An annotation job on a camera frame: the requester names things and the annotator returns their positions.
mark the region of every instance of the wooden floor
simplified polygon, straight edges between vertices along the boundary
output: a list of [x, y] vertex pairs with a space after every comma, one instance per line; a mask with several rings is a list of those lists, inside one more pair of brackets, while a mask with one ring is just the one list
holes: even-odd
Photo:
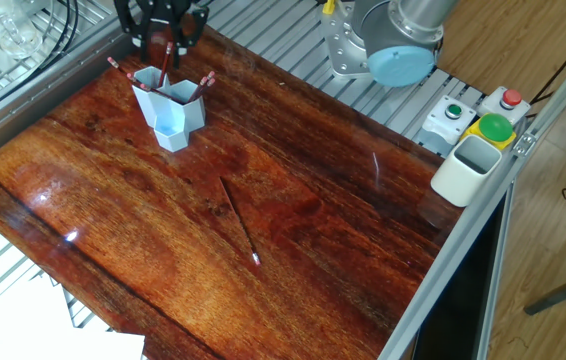
[[516, 184], [490, 359], [566, 359], [566, 302], [523, 307], [566, 282], [566, 111]]
[[[504, 85], [529, 101], [565, 58], [566, 0], [461, 0], [440, 66], [484, 92]], [[523, 312], [566, 282], [563, 187], [566, 111], [517, 181], [489, 359], [566, 359], [566, 302], [533, 317]]]

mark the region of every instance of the hexagonal pen holder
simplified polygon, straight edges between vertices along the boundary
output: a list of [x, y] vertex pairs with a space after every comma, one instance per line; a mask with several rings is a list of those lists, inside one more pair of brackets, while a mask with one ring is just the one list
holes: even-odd
[[[134, 76], [143, 84], [148, 86], [151, 84], [156, 88], [158, 80], [154, 83], [153, 79], [160, 77], [160, 70], [148, 67], [136, 72]], [[154, 128], [154, 135], [159, 145], [174, 152], [187, 146], [191, 131], [205, 125], [205, 107], [202, 97], [187, 102], [197, 88], [195, 83], [183, 80], [170, 85], [166, 78], [163, 84], [158, 90], [167, 96], [147, 92], [137, 87], [133, 89], [145, 121]]]

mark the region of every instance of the wood grain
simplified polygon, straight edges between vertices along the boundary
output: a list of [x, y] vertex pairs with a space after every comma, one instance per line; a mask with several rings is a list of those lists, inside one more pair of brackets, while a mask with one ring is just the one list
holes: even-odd
[[566, 109], [516, 183], [489, 359], [566, 359], [566, 301], [523, 307], [566, 282]]
[[2, 147], [0, 232], [152, 359], [376, 358], [461, 212], [441, 159], [214, 31], [170, 78], [210, 70], [182, 151], [115, 71]]
[[484, 93], [503, 85], [530, 101], [565, 59], [566, 0], [461, 0], [439, 67]]

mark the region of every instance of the control box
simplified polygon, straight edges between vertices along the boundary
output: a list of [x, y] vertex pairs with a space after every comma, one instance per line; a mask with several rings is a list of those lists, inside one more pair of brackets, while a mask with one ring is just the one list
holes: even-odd
[[488, 113], [503, 115], [512, 125], [516, 125], [528, 111], [530, 104], [523, 101], [521, 94], [503, 86], [499, 86], [490, 96], [483, 99], [477, 109], [479, 116]]
[[425, 118], [422, 128], [438, 134], [448, 144], [456, 145], [475, 115], [476, 111], [467, 105], [443, 95]]

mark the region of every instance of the reddish-brown wood surface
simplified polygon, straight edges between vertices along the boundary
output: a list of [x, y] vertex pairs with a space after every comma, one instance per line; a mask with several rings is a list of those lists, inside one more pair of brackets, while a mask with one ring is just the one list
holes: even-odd
[[170, 78], [210, 70], [179, 152], [113, 70], [3, 146], [0, 232], [152, 359], [376, 358], [460, 214], [441, 159], [213, 31]]

